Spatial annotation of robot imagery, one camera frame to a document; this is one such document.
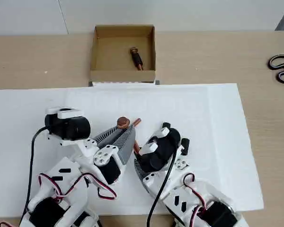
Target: red and white wire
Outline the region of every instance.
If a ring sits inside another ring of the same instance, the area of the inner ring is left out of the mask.
[[[6,221],[0,222],[0,227],[2,227],[2,225],[5,225],[5,226],[7,226],[7,227],[15,227],[15,226],[13,226],[11,223],[6,222]]]
[[[195,222],[195,218],[199,212],[199,210],[202,208],[201,205],[198,205],[195,207],[194,211],[193,211],[193,214],[191,215],[191,218],[190,218],[190,224],[189,224],[189,227],[194,227],[194,222]]]

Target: scissors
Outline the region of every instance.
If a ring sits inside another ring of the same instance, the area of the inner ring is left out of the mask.
[[[279,65],[274,65],[273,62],[276,60],[276,59],[284,59],[284,54],[279,54],[279,55],[276,55],[274,57],[272,57],[268,63],[267,63],[267,66],[269,67],[269,69],[271,70],[280,70],[280,69],[284,69],[284,63],[281,63]],[[276,79],[280,82],[280,83],[283,83],[284,84],[284,78],[282,78],[284,76],[284,70],[279,72],[277,75],[276,75]]]

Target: cardboard box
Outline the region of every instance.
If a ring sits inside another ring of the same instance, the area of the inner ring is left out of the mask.
[[[135,67],[130,48],[138,48],[143,71]],[[150,82],[155,80],[155,28],[152,25],[95,27],[90,80],[92,82]]]

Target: wooden table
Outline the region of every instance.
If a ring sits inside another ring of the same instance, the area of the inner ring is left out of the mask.
[[[90,34],[0,37],[0,88],[85,87],[91,43]],[[284,32],[158,33],[156,50],[161,84],[238,84],[265,203],[244,216],[251,227],[284,227],[284,84],[266,67],[284,53]],[[144,227],[145,220],[101,217],[105,227]],[[152,226],[171,222],[155,216]]]

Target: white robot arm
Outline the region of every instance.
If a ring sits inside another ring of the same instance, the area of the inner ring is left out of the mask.
[[[164,123],[136,154],[135,169],[144,188],[175,217],[177,227],[240,227],[242,215],[230,198],[195,180],[188,163],[189,140]]]
[[[112,188],[125,171],[139,122],[130,125],[121,117],[117,126],[90,138],[90,124],[81,111],[48,109],[48,139],[72,146],[75,152],[39,175],[40,190],[27,204],[20,227],[99,227],[97,214],[88,208],[88,187],[95,185],[102,199],[117,197]]]

